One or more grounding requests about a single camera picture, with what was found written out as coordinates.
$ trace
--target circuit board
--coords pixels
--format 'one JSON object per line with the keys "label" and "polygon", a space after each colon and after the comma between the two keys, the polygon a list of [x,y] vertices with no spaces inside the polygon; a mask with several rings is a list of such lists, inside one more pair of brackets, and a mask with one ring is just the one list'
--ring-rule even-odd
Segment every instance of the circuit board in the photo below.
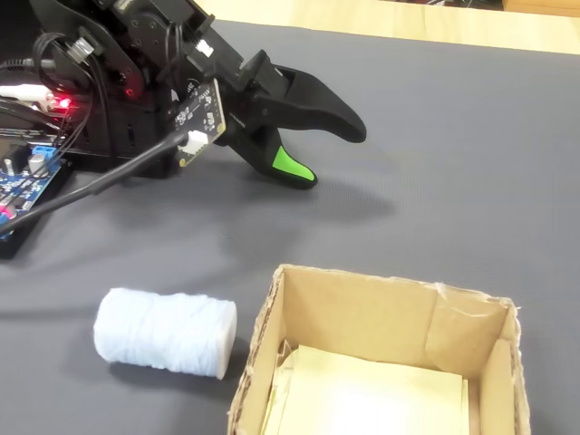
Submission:
{"label": "circuit board", "polygon": [[[13,176],[0,172],[0,201],[15,194],[19,198],[13,201],[16,215],[30,210],[38,198],[43,195],[46,188],[53,182],[59,170],[60,166],[53,169],[47,177],[41,179],[29,179],[29,169],[25,169],[21,174]],[[0,239],[6,240],[11,235],[12,233],[0,236]]]}
{"label": "circuit board", "polygon": [[[58,195],[71,168],[58,158],[51,159],[55,153],[51,141],[0,138],[0,225]],[[39,166],[39,161],[46,164]],[[0,236],[0,259],[14,258],[36,223],[34,220]]]}
{"label": "circuit board", "polygon": [[177,159],[184,168],[226,131],[226,118],[216,79],[191,89],[174,115],[175,131],[189,131],[189,141],[178,147]]}

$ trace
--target white string roll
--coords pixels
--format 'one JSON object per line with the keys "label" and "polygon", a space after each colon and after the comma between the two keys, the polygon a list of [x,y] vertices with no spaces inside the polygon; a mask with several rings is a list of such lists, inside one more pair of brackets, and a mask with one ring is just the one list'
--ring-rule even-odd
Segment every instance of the white string roll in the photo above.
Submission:
{"label": "white string roll", "polygon": [[97,353],[108,363],[223,379],[236,328],[230,301],[113,288],[101,301],[93,331]]}

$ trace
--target cardboard flap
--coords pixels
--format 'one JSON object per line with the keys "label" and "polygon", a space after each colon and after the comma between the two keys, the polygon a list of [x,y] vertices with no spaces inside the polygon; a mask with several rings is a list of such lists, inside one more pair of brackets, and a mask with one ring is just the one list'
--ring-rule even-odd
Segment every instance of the cardboard flap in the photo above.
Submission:
{"label": "cardboard flap", "polygon": [[250,352],[227,419],[229,435],[257,434],[262,426],[280,337],[284,336],[284,272],[276,270],[266,302],[254,326]]}
{"label": "cardboard flap", "polygon": [[518,435],[511,343],[498,340],[481,376],[481,435]]}
{"label": "cardboard flap", "polygon": [[438,297],[425,342],[425,356],[444,372],[474,379],[485,366],[513,304],[508,299],[444,284],[431,288]]}
{"label": "cardboard flap", "polygon": [[512,378],[516,398],[514,402],[516,412],[516,434],[529,435],[532,433],[530,426],[530,410],[527,402],[526,382],[524,380],[524,366],[522,365],[522,352],[519,350],[521,327],[517,319],[517,308],[509,307],[506,324],[501,332],[501,338],[511,343]]}
{"label": "cardboard flap", "polygon": [[424,366],[437,292],[425,284],[285,266],[286,339],[369,361]]}

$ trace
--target gray table surface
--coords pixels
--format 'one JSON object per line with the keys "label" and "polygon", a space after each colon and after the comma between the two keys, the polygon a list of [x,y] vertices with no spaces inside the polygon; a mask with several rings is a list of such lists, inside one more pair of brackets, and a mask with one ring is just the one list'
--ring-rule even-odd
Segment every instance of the gray table surface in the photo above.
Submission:
{"label": "gray table surface", "polygon": [[[521,306],[535,433],[577,432],[580,58],[218,23],[244,56],[316,74],[368,140],[284,132],[320,177],[294,191],[214,147],[46,219],[0,265],[0,432],[225,433],[254,320],[280,263],[477,288]],[[92,175],[78,174],[81,185]],[[93,349],[109,288],[236,301],[219,382]]]}

